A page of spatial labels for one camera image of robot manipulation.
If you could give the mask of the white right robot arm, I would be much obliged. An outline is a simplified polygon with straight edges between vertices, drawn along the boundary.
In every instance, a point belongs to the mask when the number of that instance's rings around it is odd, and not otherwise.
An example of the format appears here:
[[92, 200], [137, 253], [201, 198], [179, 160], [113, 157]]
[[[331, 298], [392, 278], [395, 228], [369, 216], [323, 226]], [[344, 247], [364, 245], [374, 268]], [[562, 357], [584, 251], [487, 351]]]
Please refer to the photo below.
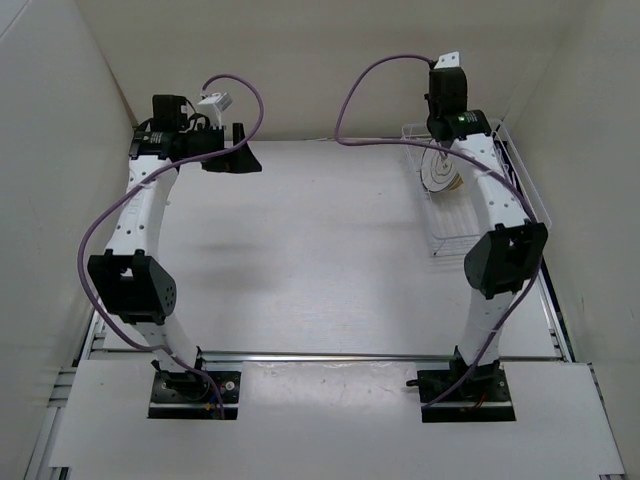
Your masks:
[[546, 225], [506, 178], [489, 122], [468, 108], [467, 93], [460, 66], [432, 66], [427, 129], [461, 176], [479, 228], [463, 262], [471, 304], [456, 357], [464, 365], [449, 375], [450, 390], [464, 400], [484, 389], [479, 368], [498, 361], [503, 327], [530, 290], [548, 239]]

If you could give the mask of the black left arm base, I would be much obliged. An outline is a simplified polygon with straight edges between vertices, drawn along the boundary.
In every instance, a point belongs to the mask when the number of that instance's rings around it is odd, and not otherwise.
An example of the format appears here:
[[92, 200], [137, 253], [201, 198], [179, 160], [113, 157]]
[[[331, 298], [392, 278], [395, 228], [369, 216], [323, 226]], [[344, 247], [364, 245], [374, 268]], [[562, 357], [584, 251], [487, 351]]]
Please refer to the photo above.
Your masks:
[[209, 371], [220, 396], [201, 376], [192, 372], [168, 372], [153, 360], [155, 375], [147, 417], [170, 420], [236, 420], [239, 411], [241, 372]]

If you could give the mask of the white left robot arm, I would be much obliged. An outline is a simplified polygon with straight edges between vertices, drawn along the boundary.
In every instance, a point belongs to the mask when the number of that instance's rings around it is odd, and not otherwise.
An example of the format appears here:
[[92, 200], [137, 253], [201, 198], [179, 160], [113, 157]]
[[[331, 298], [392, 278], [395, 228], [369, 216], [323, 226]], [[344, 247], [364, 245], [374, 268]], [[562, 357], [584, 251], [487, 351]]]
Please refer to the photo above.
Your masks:
[[176, 375], [175, 388], [188, 400], [206, 395], [210, 377], [199, 369], [199, 349], [175, 317], [177, 286], [159, 261], [159, 238], [170, 191], [178, 177], [175, 163], [214, 153], [203, 170], [257, 173], [262, 167], [244, 144], [244, 128], [232, 127], [235, 151], [227, 153], [223, 112], [227, 93], [202, 94], [192, 114], [188, 100], [156, 95], [153, 115], [134, 131], [129, 149], [127, 191], [105, 251], [88, 260], [88, 274], [106, 311], [133, 327], [154, 348], [157, 371]]

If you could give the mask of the orange sunburst white plate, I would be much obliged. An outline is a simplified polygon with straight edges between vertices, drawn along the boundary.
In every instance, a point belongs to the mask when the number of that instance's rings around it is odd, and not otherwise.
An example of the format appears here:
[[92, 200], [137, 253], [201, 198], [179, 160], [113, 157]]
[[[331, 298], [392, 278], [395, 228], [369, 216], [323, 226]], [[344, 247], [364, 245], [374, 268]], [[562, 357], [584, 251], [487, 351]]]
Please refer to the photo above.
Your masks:
[[446, 186], [458, 172], [444, 152], [425, 149], [419, 167], [419, 178], [423, 189], [429, 194], [448, 192]]

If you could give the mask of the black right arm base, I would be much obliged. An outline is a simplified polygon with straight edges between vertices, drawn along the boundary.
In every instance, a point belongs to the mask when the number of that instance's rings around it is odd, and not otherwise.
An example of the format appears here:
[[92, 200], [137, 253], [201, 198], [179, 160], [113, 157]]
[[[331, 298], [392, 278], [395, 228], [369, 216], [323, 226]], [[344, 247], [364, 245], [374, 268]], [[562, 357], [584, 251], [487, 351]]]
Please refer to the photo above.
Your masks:
[[501, 423], [516, 420], [502, 368], [484, 379], [467, 379], [447, 397], [427, 407], [453, 383], [447, 370], [419, 370], [416, 378], [406, 381], [408, 388], [419, 392], [423, 423]]

